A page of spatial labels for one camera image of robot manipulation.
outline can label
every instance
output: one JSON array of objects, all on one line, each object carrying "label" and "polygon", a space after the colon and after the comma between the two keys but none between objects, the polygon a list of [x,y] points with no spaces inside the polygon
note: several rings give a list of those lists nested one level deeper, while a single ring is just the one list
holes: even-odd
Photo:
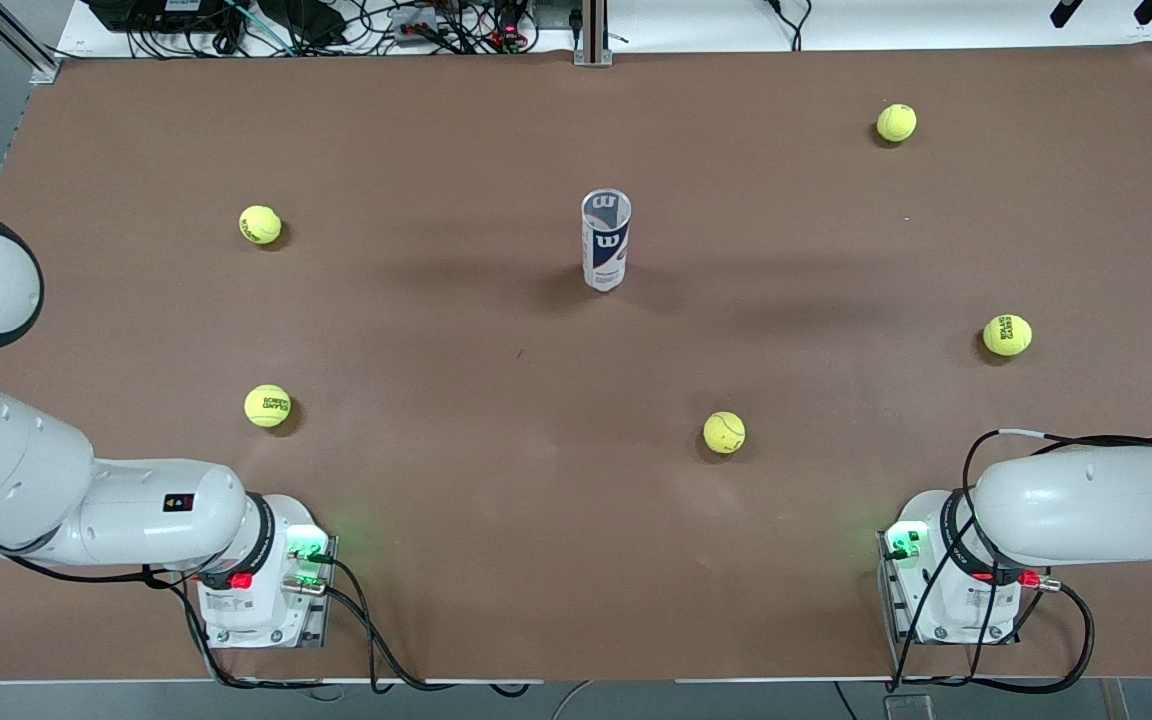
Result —
[{"label": "can label", "polygon": [[593,191],[585,197],[582,214],[581,259],[585,283],[598,291],[612,290],[626,279],[630,202],[616,190]]}]

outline yellow-green tennis ball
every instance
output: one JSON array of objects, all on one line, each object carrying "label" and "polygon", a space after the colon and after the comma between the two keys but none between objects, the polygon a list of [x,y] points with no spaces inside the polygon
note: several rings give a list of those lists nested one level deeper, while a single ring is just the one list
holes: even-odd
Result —
[{"label": "yellow-green tennis ball", "polygon": [[238,230],[256,245],[266,245],[278,240],[278,234],[283,232],[283,220],[264,205],[252,205],[238,215]]},{"label": "yellow-green tennis ball", "polygon": [[1034,340],[1034,332],[1020,314],[999,314],[984,327],[980,338],[984,338],[984,346],[990,353],[1011,357],[1029,347],[1029,342]]},{"label": "yellow-green tennis ball", "polygon": [[878,135],[887,142],[904,142],[914,135],[914,128],[918,127],[918,115],[914,114],[914,108],[909,105],[892,105],[878,115]]},{"label": "yellow-green tennis ball", "polygon": [[745,423],[726,411],[710,415],[705,420],[705,445],[722,455],[740,450],[745,445]]},{"label": "yellow-green tennis ball", "polygon": [[260,386],[247,393],[243,411],[252,423],[263,429],[273,429],[291,415],[291,396],[278,386]]}]

